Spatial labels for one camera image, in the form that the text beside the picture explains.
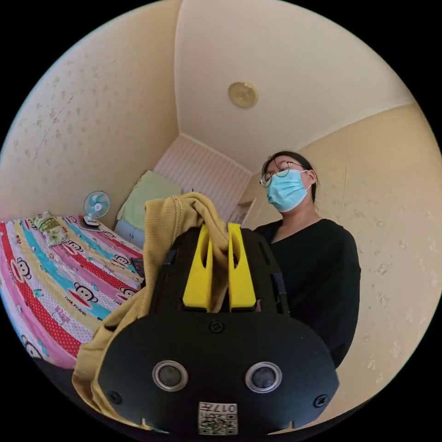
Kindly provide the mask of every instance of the pillow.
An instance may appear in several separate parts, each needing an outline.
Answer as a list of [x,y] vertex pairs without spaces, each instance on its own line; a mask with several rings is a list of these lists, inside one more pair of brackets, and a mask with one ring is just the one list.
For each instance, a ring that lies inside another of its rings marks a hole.
[[69,240],[68,235],[59,222],[49,212],[37,215],[32,220],[32,223],[40,230],[49,247],[63,244]]
[[181,187],[148,170],[131,191],[117,215],[144,232],[144,205],[152,199],[165,199],[181,194]]

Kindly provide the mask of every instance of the ear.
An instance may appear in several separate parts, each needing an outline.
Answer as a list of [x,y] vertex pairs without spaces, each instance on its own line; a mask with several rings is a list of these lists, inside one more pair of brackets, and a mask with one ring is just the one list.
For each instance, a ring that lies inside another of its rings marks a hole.
[[316,173],[313,170],[309,170],[308,172],[305,172],[308,176],[308,181],[310,185],[313,185],[314,183],[318,182],[318,178],[316,176]]

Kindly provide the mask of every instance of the glasses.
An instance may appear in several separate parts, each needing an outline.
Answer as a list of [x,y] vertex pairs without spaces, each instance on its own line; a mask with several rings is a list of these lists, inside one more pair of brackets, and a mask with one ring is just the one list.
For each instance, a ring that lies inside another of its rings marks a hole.
[[276,165],[278,172],[267,172],[261,177],[259,181],[261,186],[269,187],[270,183],[272,182],[272,176],[275,174],[280,177],[286,176],[289,173],[289,170],[293,168],[292,165],[302,167],[300,164],[295,163],[294,161],[281,161]]

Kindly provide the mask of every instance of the woman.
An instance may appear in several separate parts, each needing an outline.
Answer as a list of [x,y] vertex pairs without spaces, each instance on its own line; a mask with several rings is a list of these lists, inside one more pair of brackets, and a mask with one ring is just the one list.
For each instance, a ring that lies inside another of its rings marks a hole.
[[261,184],[282,220],[256,232],[270,244],[281,268],[290,315],[316,331],[338,367],[358,320],[361,268],[355,240],[317,214],[316,173],[302,155],[272,155],[262,167]]

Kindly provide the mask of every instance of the qr code label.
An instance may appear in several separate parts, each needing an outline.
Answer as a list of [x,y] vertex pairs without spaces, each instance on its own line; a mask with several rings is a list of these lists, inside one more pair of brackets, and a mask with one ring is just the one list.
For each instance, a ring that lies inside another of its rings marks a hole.
[[233,436],[238,434],[238,407],[236,404],[200,402],[198,432],[204,435]]

